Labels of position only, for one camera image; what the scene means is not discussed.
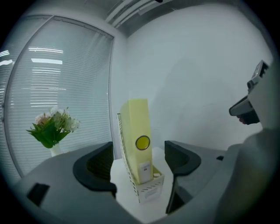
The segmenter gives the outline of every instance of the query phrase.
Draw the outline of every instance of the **vase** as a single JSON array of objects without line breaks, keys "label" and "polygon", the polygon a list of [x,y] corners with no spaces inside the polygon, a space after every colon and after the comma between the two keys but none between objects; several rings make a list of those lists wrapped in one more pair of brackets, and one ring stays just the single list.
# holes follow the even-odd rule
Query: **vase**
[{"label": "vase", "polygon": [[52,157],[63,153],[60,149],[60,144],[59,143],[54,145],[52,148],[50,148],[50,150],[51,150]]}]

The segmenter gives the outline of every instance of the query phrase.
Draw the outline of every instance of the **yellow folder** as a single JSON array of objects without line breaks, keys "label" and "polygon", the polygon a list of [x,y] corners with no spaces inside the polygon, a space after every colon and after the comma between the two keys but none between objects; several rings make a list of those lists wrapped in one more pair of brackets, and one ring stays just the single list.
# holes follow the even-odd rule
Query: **yellow folder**
[{"label": "yellow folder", "polygon": [[120,109],[127,162],[137,184],[152,179],[151,128],[147,99],[130,99]]}]

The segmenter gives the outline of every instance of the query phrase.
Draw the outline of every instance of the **window blinds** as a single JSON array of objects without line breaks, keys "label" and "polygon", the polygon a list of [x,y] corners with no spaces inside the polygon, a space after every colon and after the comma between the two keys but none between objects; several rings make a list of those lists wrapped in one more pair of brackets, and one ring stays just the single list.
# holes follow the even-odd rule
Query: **window blinds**
[{"label": "window blinds", "polygon": [[[10,31],[5,43],[0,50],[0,104],[4,102],[4,91],[7,85],[11,68],[17,56],[24,48],[32,34],[47,17],[30,17],[29,19],[20,20]],[[0,117],[3,117],[3,108],[0,107]],[[4,135],[2,120],[0,121],[0,166],[2,172],[10,184],[14,184],[20,179],[19,173],[12,161],[10,152],[7,148]]]},{"label": "window blinds", "polygon": [[29,43],[12,76],[7,101],[11,148],[27,174],[50,150],[26,132],[51,107],[69,107],[80,128],[60,142],[66,153],[112,140],[109,68],[112,37],[77,21],[55,17]]}]

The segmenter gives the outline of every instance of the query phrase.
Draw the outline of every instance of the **yellow circle sticker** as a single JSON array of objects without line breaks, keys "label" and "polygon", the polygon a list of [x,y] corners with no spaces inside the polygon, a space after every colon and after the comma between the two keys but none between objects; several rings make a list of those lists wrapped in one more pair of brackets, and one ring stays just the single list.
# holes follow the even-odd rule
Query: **yellow circle sticker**
[{"label": "yellow circle sticker", "polygon": [[136,140],[135,144],[139,150],[145,150],[150,145],[150,138],[148,136],[141,136]]}]

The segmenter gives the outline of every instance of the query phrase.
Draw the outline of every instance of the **white flower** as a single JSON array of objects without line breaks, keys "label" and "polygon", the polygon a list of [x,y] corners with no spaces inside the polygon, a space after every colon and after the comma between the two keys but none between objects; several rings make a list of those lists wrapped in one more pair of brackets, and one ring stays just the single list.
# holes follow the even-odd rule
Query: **white flower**
[{"label": "white flower", "polygon": [[54,115],[53,115],[53,121],[55,123],[55,127],[56,128],[59,128],[60,127],[60,123],[61,123],[61,120],[62,120],[62,116],[59,112],[56,112]]},{"label": "white flower", "polygon": [[79,128],[79,126],[80,126],[80,121],[78,121],[77,119],[72,119],[72,123],[71,123],[72,131],[75,131],[77,128]]},{"label": "white flower", "polygon": [[36,118],[35,118],[35,123],[37,125],[42,125],[45,124],[50,118],[50,114],[49,113],[44,113],[44,114],[39,114]]},{"label": "white flower", "polygon": [[58,109],[58,107],[53,107],[53,108],[50,109],[51,115],[55,115],[57,112],[60,113],[60,114],[63,114],[64,110]]},{"label": "white flower", "polygon": [[65,120],[65,127],[64,127],[64,129],[65,129],[66,131],[71,131],[71,124],[72,124],[72,120],[71,120],[71,118],[69,117],[69,118],[67,118],[67,119]]},{"label": "white flower", "polygon": [[52,116],[51,113],[49,113],[49,112],[45,113],[46,118],[50,118],[51,116]]}]

